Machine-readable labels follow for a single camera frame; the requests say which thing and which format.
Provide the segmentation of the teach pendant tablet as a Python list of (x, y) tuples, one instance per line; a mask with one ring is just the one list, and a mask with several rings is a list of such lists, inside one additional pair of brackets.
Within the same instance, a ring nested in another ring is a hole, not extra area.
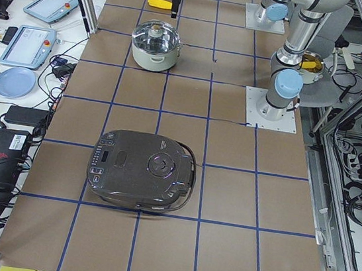
[(25, 6), (23, 11), (45, 23), (54, 23), (78, 7), (78, 2), (78, 0), (35, 0)]
[(52, 51), (56, 36), (54, 29), (22, 25), (2, 53), (0, 64), (36, 70)]

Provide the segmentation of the dark grey rice cooker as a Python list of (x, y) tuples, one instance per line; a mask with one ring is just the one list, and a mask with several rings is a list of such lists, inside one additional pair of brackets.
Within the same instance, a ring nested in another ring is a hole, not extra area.
[(166, 136), (131, 130), (101, 135), (87, 165), (87, 183), (108, 203), (128, 209), (172, 212), (192, 196), (195, 154)]

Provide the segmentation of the glass pot lid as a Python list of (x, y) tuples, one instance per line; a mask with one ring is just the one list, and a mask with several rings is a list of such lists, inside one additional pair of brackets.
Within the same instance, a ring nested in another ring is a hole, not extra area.
[(148, 54), (165, 54), (177, 49), (180, 36), (169, 23), (150, 20), (137, 25), (132, 31), (132, 43), (138, 49)]

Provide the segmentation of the near teach pendant tablet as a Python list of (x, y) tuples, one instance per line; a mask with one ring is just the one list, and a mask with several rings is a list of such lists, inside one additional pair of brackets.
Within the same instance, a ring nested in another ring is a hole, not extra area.
[(56, 36), (54, 29), (22, 25), (2, 53), (0, 64), (36, 70), (52, 51)]

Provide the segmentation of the far teach pendant tablet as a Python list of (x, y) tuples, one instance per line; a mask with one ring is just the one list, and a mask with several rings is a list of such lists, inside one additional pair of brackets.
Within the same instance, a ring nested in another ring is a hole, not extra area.
[(35, 0), (25, 6), (23, 11), (45, 23), (54, 23), (78, 7), (78, 2), (78, 0)]

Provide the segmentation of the light blue plate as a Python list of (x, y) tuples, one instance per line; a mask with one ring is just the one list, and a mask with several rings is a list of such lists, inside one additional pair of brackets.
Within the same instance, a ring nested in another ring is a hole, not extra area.
[(36, 74), (28, 68), (10, 68), (0, 73), (0, 95), (18, 98), (29, 94), (36, 84)]

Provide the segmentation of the black power adapter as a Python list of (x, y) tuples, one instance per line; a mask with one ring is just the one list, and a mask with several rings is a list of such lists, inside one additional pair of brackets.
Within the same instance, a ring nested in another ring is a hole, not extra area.
[(9, 124), (34, 127), (48, 115), (48, 111), (12, 105), (4, 116), (4, 121)]

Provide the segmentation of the pale green cooking pot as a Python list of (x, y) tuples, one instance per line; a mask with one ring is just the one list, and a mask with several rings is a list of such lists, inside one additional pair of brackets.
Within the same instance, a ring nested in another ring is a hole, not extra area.
[(132, 32), (133, 59), (145, 70), (162, 72), (176, 65), (182, 49), (177, 30), (157, 19), (136, 26)]

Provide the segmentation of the yellow corn cob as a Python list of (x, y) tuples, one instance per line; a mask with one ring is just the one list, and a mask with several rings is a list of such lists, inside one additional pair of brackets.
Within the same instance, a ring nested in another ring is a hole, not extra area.
[(172, 2), (166, 1), (166, 0), (148, 0), (147, 1), (149, 6), (164, 9), (164, 10), (171, 10), (172, 8)]

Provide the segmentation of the steel pot on chair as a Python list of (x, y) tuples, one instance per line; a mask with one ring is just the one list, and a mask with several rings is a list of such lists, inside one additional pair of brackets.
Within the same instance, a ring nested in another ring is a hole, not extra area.
[(324, 61), (322, 57), (313, 52), (306, 51), (300, 63), (299, 74), (304, 84), (312, 84), (323, 78)]

